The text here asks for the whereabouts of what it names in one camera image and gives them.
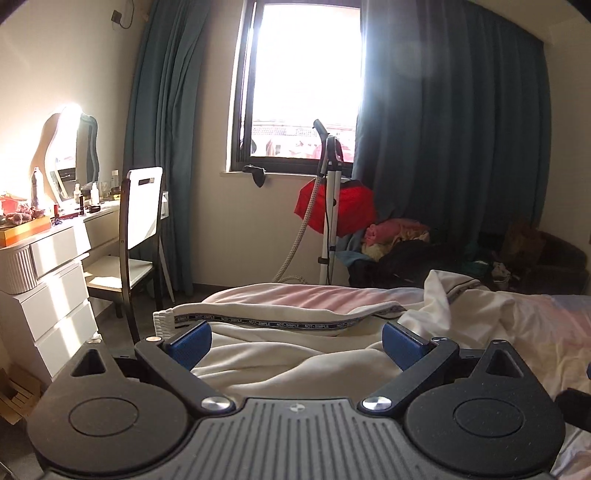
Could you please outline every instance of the dark chair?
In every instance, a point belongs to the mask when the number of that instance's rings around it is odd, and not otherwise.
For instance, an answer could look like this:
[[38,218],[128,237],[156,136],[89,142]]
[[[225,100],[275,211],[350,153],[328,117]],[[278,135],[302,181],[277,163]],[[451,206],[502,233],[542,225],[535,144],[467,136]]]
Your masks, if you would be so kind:
[[[115,302],[117,308],[123,305],[134,343],[141,338],[131,303],[132,291],[153,279],[156,309],[164,309],[158,256],[162,177],[161,167],[129,171],[121,185],[119,256],[106,255],[85,268],[91,297]],[[151,243],[151,262],[129,258],[129,250],[143,242]]]

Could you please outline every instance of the ceiling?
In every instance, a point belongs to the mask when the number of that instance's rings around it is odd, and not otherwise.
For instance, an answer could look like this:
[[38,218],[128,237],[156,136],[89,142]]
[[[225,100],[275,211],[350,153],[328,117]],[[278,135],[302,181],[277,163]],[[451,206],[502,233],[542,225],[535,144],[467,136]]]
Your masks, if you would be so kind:
[[550,27],[582,17],[567,0],[472,0],[551,42]]

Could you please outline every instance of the blue cloth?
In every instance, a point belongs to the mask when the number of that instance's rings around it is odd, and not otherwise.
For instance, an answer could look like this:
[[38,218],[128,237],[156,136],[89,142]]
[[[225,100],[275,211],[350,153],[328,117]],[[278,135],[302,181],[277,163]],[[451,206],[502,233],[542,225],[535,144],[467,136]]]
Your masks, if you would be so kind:
[[535,225],[550,164],[543,43],[465,0],[363,0],[362,21],[353,177],[378,219],[462,243],[516,218]]
[[203,27],[210,0],[155,0],[138,55],[124,171],[160,166],[170,196],[163,245],[175,290],[191,294],[191,175]]
[[335,252],[335,256],[345,265],[345,267],[350,267],[356,260],[368,260],[370,262],[374,261],[373,258],[353,250],[342,250]]

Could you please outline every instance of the wavy mirror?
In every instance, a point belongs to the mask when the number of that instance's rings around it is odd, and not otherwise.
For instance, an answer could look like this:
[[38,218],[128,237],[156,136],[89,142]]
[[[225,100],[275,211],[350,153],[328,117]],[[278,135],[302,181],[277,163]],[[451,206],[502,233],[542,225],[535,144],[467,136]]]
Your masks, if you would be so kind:
[[96,119],[78,105],[67,105],[43,126],[31,172],[39,167],[45,178],[45,193],[63,209],[75,208],[74,187],[81,189],[99,179],[96,153]]

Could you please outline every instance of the window sill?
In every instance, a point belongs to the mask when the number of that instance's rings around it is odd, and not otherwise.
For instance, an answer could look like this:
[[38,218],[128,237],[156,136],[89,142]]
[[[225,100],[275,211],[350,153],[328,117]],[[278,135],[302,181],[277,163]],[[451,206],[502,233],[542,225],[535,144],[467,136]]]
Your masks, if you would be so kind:
[[[249,172],[246,172],[246,171],[234,170],[234,171],[221,171],[220,172],[221,177],[237,176],[237,175],[248,175],[249,177],[252,178],[252,174]],[[275,178],[295,177],[295,178],[313,179],[316,177],[316,175],[312,175],[309,173],[277,173],[277,172],[272,172],[272,171],[266,172],[265,175],[267,177],[271,177],[271,178],[273,178],[273,177],[275,177]]]

